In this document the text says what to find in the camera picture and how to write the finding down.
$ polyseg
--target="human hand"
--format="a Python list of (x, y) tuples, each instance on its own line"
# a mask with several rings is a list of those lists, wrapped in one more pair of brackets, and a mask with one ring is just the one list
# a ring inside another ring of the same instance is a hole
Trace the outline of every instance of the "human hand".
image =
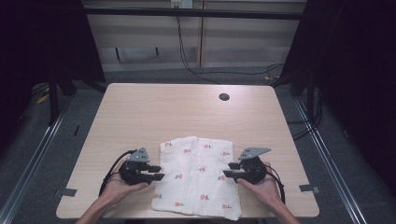
[(149, 186), (148, 183), (140, 183), (132, 186), (126, 184), (119, 174), (119, 169), (122, 164), (123, 161), (120, 161), (119, 165), (114, 169), (113, 175), (108, 179), (103, 193), (92, 203), (84, 215), (77, 221), (77, 224), (96, 223), (113, 204), (119, 203), (131, 192)]
[(126, 184), (119, 174), (119, 169), (124, 161), (120, 161), (119, 165), (114, 169), (113, 175), (108, 179), (105, 190), (99, 198), (106, 200), (106, 202), (115, 204), (119, 203), (128, 194), (134, 191), (139, 191), (149, 186), (148, 183), (139, 183), (137, 185)]
[[(264, 164), (267, 172), (271, 174), (271, 164), (269, 162), (265, 162)], [(279, 192), (276, 187), (276, 181), (270, 175), (266, 175), (265, 178), (256, 185), (252, 185), (242, 178), (239, 178), (236, 181), (244, 188), (250, 189), (259, 201), (267, 206), (271, 207), (273, 204), (281, 202)]]
[[(267, 172), (271, 174), (271, 164), (269, 162), (265, 162), (264, 164)], [(259, 201), (266, 205), (274, 213), (280, 223), (300, 224), (300, 221), (290, 212), (288, 207), (282, 202), (279, 196), (279, 192), (276, 188), (276, 181), (272, 176), (266, 175), (265, 178), (256, 185), (252, 185), (242, 178), (239, 178), (236, 181), (244, 188), (250, 189), (256, 195)]]

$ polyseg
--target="red printed logo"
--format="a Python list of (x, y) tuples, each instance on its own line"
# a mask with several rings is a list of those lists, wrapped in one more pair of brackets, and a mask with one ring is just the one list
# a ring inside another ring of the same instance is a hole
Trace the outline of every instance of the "red printed logo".
[(230, 205), (228, 205), (228, 204), (223, 204), (222, 208), (223, 208), (223, 209), (228, 209), (228, 208), (231, 208), (231, 207), (230, 207)]
[(154, 194), (155, 199), (162, 199), (163, 195), (162, 194)]
[(181, 179), (181, 178), (183, 178), (183, 174), (180, 174), (180, 175), (176, 175), (176, 176), (175, 176), (175, 179)]
[(207, 195), (201, 194), (201, 200), (209, 200), (209, 198)]

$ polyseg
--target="small black object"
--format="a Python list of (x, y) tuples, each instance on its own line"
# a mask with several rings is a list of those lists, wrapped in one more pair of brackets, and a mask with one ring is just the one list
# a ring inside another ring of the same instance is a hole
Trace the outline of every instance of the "small black object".
[(76, 189), (56, 189), (53, 193), (53, 196), (60, 198), (62, 198), (62, 196), (74, 197), (76, 195), (76, 192)]
[(117, 163), (119, 163), (120, 159), (127, 154), (131, 154), (128, 159), (122, 164), (119, 169), (119, 174), (121, 179), (125, 181), (128, 185), (136, 185), (139, 183), (146, 182), (151, 184), (152, 181), (161, 181), (164, 174), (154, 174), (147, 175), (142, 174), (142, 171), (148, 171), (149, 173), (159, 173), (161, 171), (161, 166), (150, 166), (149, 155), (145, 148), (141, 147), (136, 150), (129, 150), (123, 153), (117, 160), (114, 162), (113, 166), (110, 168), (110, 171), (107, 173), (106, 177), (103, 179), (102, 187), (99, 190), (99, 196), (102, 194), (103, 190), (105, 190), (108, 179), (112, 176), (112, 171), (114, 167), (116, 167)]
[(230, 100), (230, 95), (227, 94), (227, 93), (222, 93), (222, 94), (219, 95), (219, 98), (222, 101), (228, 101), (228, 100)]
[(151, 184), (153, 180), (160, 181), (164, 174), (146, 175), (141, 171), (149, 171), (150, 173), (160, 172), (160, 166), (150, 166), (145, 162), (125, 161), (120, 168), (120, 176), (128, 185), (136, 185), (146, 182)]
[(276, 183), (279, 186), (279, 191), (280, 191), (280, 198), (282, 202), (285, 202), (285, 190), (284, 190), (284, 185), (280, 181), (279, 176), (277, 175), (274, 176), (273, 174), (267, 172), (267, 168), (270, 168), (273, 170), (275, 173), (276, 171), (270, 167), (265, 165), (262, 160), (260, 160), (259, 155), (262, 153), (270, 151), (270, 148), (261, 148), (261, 147), (248, 147), (246, 148), (242, 154), (239, 156), (239, 160), (241, 162), (236, 163), (236, 162), (230, 162), (228, 163), (228, 166), (232, 170), (240, 170), (241, 168), (245, 172), (233, 172), (233, 171), (223, 171), (224, 175), (233, 178), (233, 180), (236, 183), (236, 180), (239, 178), (245, 179), (248, 181), (250, 184), (257, 184), (260, 181), (262, 181), (267, 175), (270, 175), (271, 177), (274, 178)]
[(300, 191), (301, 192), (306, 192), (306, 191), (312, 191), (314, 194), (320, 193), (319, 187), (312, 187), (311, 185), (300, 185)]
[(260, 160), (259, 157), (255, 157), (249, 160), (243, 160), (239, 164), (236, 162), (231, 162), (228, 165), (232, 170), (240, 170), (240, 168), (245, 170), (244, 173), (231, 172), (228, 174), (231, 176), (227, 176), (224, 173), (227, 177), (232, 177), (235, 183), (238, 178), (242, 178), (246, 179), (251, 184), (257, 184), (267, 175), (267, 169), (265, 168), (264, 163)]

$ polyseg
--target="wire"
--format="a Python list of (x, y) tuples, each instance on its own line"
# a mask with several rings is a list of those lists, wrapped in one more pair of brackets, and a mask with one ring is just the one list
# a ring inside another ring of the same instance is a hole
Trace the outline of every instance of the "wire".
[(289, 73), (287, 76), (283, 76), (283, 77), (279, 78), (277, 81), (271, 83), (270, 86), (273, 88), (276, 88), (278, 86), (288, 84), (288, 83), (292, 82), (295, 78), (297, 78), (297, 76), (299, 76), (305, 70), (306, 69), (298, 68), (298, 69), (292, 71), (291, 73)]
[(265, 164), (264, 164), (264, 166), (270, 168), (272, 171), (275, 172), (277, 178), (276, 178), (276, 176), (274, 176), (270, 172), (267, 172), (267, 174), (270, 175), (276, 181), (277, 186), (279, 187), (279, 191), (280, 191), (280, 199), (282, 200), (283, 203), (286, 203), (285, 189), (284, 189), (285, 186), (282, 184), (282, 181), (280, 181), (279, 175), (277, 174), (276, 170), (274, 168), (272, 168), (271, 166), (265, 165)]
[(111, 174), (111, 172), (114, 170), (114, 168), (115, 168), (116, 165), (119, 163), (119, 161), (122, 159), (122, 157), (124, 157), (124, 156), (127, 155), (127, 154), (133, 154), (134, 152), (136, 152), (136, 150), (129, 150), (129, 151), (126, 151), (126, 152), (122, 153), (122, 155), (120, 155), (119, 158), (113, 163), (113, 165), (111, 166), (111, 168), (110, 168), (110, 170), (108, 171), (107, 175), (106, 175), (105, 178), (103, 179), (102, 186), (101, 186), (100, 189), (99, 189), (99, 196), (100, 196), (100, 195), (103, 193), (103, 191), (105, 190), (105, 187), (106, 187), (106, 185), (107, 185), (108, 179), (109, 179), (112, 175), (115, 174), (115, 173), (114, 173), (114, 174)]
[(321, 93), (318, 93), (318, 104), (317, 104), (317, 114), (314, 117), (314, 126), (308, 128), (308, 130), (303, 130), (301, 132), (298, 132), (296, 134), (293, 135), (293, 140), (297, 141), (298, 139), (306, 136), (308, 133), (312, 133), (320, 124), (321, 119), (322, 119), (322, 109), (323, 109), (323, 96), (321, 95)]
[[(321, 116), (321, 108), (319, 109), (318, 108), (318, 105), (317, 105), (317, 114), (314, 116), (314, 118), (315, 118), (315, 120), (317, 120), (318, 118), (319, 118), (319, 116)], [(309, 121), (309, 119), (301, 119), (301, 120), (292, 120), (292, 121), (286, 121), (288, 124), (301, 124), (301, 123), (306, 123), (306, 122), (308, 122)]]
[(180, 57), (181, 57), (181, 61), (183, 62), (184, 67), (190, 71), (193, 75), (195, 75), (198, 78), (204, 79), (206, 81), (210, 81), (216, 84), (220, 84), (219, 82), (209, 79), (209, 78), (205, 78), (205, 77), (200, 77), (199, 75), (207, 75), (207, 74), (236, 74), (236, 75), (245, 75), (245, 76), (257, 76), (257, 75), (261, 75), (261, 74), (265, 74), (278, 68), (279, 66), (283, 65), (283, 63), (273, 63), (270, 64), (265, 71), (261, 71), (261, 72), (256, 72), (256, 73), (241, 73), (241, 72), (227, 72), (227, 71), (219, 71), (219, 72), (197, 72), (197, 71), (192, 71), (192, 69), (189, 66), (188, 60), (187, 60), (187, 56), (186, 56), (186, 52), (184, 50), (184, 44), (183, 44), (183, 38), (182, 38), (182, 34), (181, 34), (181, 25), (180, 25), (180, 17), (177, 17), (177, 31), (178, 31), (178, 41), (179, 41), (179, 50), (180, 50)]

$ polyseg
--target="white cloth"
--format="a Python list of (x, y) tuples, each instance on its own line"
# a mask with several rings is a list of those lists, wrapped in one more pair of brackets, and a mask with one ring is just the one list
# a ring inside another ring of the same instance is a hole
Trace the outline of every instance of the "white cloth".
[(153, 210), (240, 218), (238, 187), (223, 173), (233, 162), (232, 142), (191, 136), (162, 143), (160, 147), (165, 177), (156, 182)]

